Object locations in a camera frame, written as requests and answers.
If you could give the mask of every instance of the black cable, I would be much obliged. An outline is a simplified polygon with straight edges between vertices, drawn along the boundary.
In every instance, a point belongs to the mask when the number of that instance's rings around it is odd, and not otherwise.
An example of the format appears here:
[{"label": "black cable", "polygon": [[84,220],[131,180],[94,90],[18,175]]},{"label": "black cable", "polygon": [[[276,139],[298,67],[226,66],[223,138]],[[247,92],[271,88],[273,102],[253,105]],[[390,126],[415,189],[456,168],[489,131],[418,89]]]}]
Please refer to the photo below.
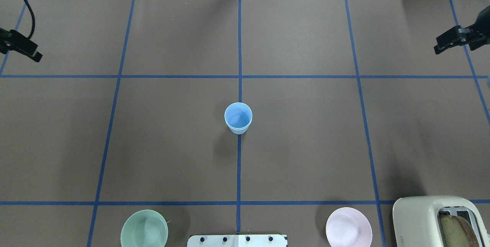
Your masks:
[{"label": "black cable", "polygon": [[31,19],[32,19],[32,27],[31,27],[31,32],[30,32],[30,34],[29,34],[29,36],[28,36],[28,39],[31,39],[32,35],[34,34],[34,29],[35,29],[35,27],[36,27],[36,20],[35,20],[35,18],[34,18],[34,12],[32,11],[32,8],[30,7],[28,0],[24,0],[24,3],[26,3],[26,6],[27,6],[27,7],[28,7],[28,9],[29,9],[29,12],[30,12],[30,14],[31,14]]}]

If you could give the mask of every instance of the white bracket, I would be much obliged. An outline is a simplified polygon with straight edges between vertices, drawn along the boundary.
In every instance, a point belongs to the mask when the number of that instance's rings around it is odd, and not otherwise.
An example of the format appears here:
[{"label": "white bracket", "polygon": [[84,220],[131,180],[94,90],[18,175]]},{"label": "white bracket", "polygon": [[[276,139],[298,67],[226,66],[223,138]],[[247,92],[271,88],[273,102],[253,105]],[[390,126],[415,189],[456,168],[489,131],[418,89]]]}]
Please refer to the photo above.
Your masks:
[{"label": "white bracket", "polygon": [[187,247],[287,247],[287,235],[191,236]]}]

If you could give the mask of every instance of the bread slice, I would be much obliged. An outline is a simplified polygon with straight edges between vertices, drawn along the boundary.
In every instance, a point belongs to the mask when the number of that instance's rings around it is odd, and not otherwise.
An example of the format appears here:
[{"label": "bread slice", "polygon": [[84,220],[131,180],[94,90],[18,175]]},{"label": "bread slice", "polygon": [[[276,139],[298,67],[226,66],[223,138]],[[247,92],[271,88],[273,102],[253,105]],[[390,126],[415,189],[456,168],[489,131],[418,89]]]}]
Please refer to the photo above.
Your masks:
[{"label": "bread slice", "polygon": [[446,247],[479,247],[471,224],[459,216],[439,216]]}]

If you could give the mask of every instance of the metal bracket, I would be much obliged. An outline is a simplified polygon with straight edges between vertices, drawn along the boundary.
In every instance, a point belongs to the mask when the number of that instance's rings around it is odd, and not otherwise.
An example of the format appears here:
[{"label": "metal bracket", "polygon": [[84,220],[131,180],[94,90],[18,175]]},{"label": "metal bracket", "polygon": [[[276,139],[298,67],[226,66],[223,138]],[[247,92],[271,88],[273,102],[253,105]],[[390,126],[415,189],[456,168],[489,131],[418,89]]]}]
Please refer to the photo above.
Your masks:
[{"label": "metal bracket", "polygon": [[191,236],[187,247],[287,247],[287,235]]}]

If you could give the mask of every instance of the wire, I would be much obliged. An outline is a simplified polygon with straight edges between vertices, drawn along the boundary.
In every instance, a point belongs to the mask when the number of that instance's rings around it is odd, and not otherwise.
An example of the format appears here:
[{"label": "wire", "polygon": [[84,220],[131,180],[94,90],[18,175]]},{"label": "wire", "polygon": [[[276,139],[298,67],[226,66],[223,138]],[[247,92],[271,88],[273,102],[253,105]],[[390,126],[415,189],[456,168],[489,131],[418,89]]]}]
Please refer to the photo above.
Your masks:
[{"label": "wire", "polygon": [[30,34],[29,34],[29,36],[28,36],[28,39],[31,39],[32,35],[34,34],[34,29],[35,29],[35,27],[36,27],[36,20],[35,20],[35,18],[34,18],[34,12],[32,11],[32,8],[30,7],[28,0],[24,0],[24,3],[26,3],[26,6],[27,6],[27,7],[28,7],[28,9],[29,9],[29,12],[30,12],[30,14],[31,14],[31,19],[32,19],[32,27],[31,27],[31,32],[30,32]]}]

